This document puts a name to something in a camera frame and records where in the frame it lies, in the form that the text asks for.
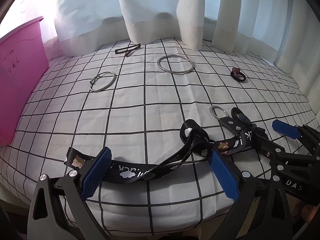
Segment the person's right hand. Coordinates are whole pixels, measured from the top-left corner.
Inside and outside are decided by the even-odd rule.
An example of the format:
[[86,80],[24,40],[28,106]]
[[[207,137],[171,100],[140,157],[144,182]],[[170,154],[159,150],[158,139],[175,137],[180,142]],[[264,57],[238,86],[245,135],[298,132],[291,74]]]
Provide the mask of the person's right hand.
[[312,219],[314,218],[316,212],[318,210],[317,206],[312,206],[312,205],[306,205],[303,207],[301,211],[301,216],[304,219],[305,222],[310,224]]

